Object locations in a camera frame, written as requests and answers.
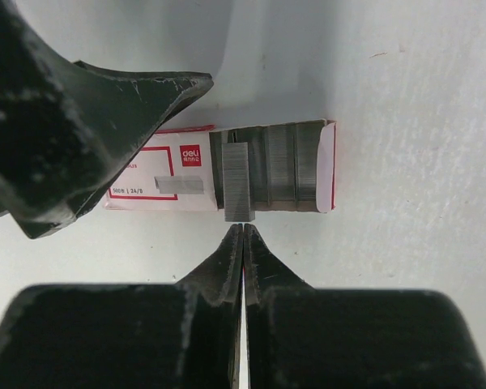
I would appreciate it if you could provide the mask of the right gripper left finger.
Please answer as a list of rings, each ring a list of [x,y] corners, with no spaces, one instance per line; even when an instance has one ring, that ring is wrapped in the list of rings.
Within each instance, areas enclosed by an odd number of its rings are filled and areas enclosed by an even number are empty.
[[[0,388],[236,388],[243,228],[173,284],[39,284],[0,322]]]

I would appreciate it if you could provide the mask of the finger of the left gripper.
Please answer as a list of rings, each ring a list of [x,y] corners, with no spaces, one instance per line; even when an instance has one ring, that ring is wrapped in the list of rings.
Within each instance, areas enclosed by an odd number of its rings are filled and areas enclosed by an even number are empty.
[[[208,73],[70,62],[0,1],[0,217],[31,239],[74,223],[212,85]]]

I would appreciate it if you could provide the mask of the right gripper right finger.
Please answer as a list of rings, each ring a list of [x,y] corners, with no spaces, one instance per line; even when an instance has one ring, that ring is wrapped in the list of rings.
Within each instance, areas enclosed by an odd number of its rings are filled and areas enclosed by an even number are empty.
[[[252,388],[486,388],[458,307],[427,289],[317,289],[244,228]]]

